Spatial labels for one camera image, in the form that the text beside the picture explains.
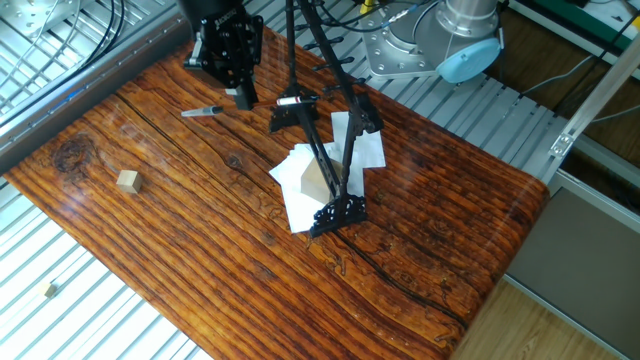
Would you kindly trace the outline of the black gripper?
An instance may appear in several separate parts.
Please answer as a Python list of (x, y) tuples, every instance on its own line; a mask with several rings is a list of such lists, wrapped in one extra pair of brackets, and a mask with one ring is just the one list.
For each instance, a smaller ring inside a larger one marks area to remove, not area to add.
[(233, 97), (240, 110), (258, 102), (254, 67), (261, 62), (264, 20), (245, 8), (185, 8), (194, 47), (184, 67)]

